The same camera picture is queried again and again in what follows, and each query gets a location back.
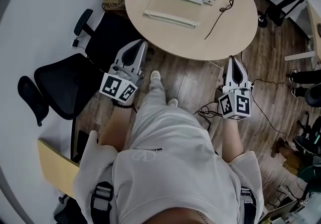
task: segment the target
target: floor plank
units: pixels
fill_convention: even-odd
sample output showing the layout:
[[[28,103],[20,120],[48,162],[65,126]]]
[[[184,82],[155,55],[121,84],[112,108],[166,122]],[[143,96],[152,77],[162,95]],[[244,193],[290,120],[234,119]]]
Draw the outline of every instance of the floor plank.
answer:
[[[264,0],[254,0],[258,10],[264,12],[268,4]],[[201,106],[214,100],[215,89],[222,83],[223,71],[226,60],[210,62],[193,61],[168,54],[154,45],[153,55],[148,54],[144,65],[144,82],[135,95],[134,103],[139,109],[140,104],[148,93],[149,74],[152,70],[160,71],[162,83],[165,87],[167,99],[177,97],[179,106],[190,113],[194,113]],[[291,84],[286,74],[291,69],[299,71],[312,70],[310,59],[284,61],[286,55],[302,53],[306,51],[306,40],[301,32],[289,21],[285,20],[281,27],[275,27],[272,22],[267,28],[258,28],[252,43],[242,52],[236,55],[242,60],[248,70],[251,81],[256,79],[285,82],[288,86],[298,87]],[[293,138],[300,134],[301,130],[296,124],[297,120],[304,118],[305,112],[310,112],[310,124],[320,115],[320,109],[309,107],[304,98],[294,98],[290,94],[290,88],[284,84],[275,85],[260,80],[255,81],[253,97],[275,129],[285,132],[286,138],[293,145]],[[209,107],[216,110],[216,105]],[[102,134],[108,122],[113,106],[110,99],[96,94],[88,103],[84,111],[77,118],[75,135],[79,130],[87,133],[95,129]],[[196,118],[207,129],[208,124],[199,116]],[[131,116],[131,127],[135,115]],[[222,119],[211,119],[212,127],[209,130],[214,148],[220,152],[222,142]],[[303,189],[304,182],[297,180],[282,167],[284,159],[277,155],[270,157],[271,146],[278,137],[285,137],[275,131],[268,123],[261,110],[253,103],[252,117],[239,122],[239,130],[242,142],[246,150],[253,150],[258,158],[263,184],[265,204],[273,203],[278,197],[276,192],[280,185],[288,185],[292,193],[300,197],[302,194],[298,184]]]

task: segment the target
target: person wearing white t-shirt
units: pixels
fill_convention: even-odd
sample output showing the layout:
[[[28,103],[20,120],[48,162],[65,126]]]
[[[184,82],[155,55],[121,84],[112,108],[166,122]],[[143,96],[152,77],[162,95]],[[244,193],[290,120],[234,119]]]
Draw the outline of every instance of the person wearing white t-shirt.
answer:
[[[103,136],[90,133],[74,180],[83,215],[94,224],[244,223],[246,187],[258,223],[264,205],[260,170],[254,152],[244,153],[237,121],[223,119],[218,156],[194,116],[176,99],[166,104],[160,76],[156,70],[150,75],[126,146],[130,108],[115,107]]]

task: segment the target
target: forearm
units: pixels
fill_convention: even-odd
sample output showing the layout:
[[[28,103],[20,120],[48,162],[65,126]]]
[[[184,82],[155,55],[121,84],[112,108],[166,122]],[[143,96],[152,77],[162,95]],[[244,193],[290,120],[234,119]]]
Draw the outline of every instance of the forearm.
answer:
[[[126,105],[132,104],[132,98]],[[131,108],[114,108],[105,130],[99,138],[99,145],[111,145],[119,152],[123,149],[129,127],[131,110]]]
[[[223,119],[222,158],[231,162],[235,157],[244,153],[237,121]]]

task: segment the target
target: black bracelet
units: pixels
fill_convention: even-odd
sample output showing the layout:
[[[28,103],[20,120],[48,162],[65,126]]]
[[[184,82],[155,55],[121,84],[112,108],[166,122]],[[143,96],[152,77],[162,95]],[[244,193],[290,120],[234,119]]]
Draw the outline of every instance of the black bracelet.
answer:
[[[116,106],[116,107],[123,108],[123,109],[133,108],[133,110],[135,111],[135,113],[137,113],[137,111],[136,111],[136,109],[135,109],[134,103],[132,103],[131,105],[122,105],[122,104],[117,103],[117,100],[113,99],[113,100],[112,100],[112,104],[113,104],[114,106]]]

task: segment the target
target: shirt sleeve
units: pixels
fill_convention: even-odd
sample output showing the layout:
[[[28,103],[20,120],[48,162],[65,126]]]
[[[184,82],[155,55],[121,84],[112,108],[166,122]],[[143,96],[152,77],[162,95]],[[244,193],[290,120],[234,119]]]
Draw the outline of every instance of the shirt sleeve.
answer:
[[[102,177],[104,181],[112,185],[112,164],[118,154],[113,146],[98,145],[97,136],[96,131],[90,132],[79,171],[73,181],[75,199],[89,223],[92,223],[90,214],[91,193],[96,185],[101,182]]]
[[[251,189],[256,200],[255,223],[258,223],[264,207],[262,179],[259,164],[253,151],[241,154],[229,163],[230,168],[239,177],[241,186]]]

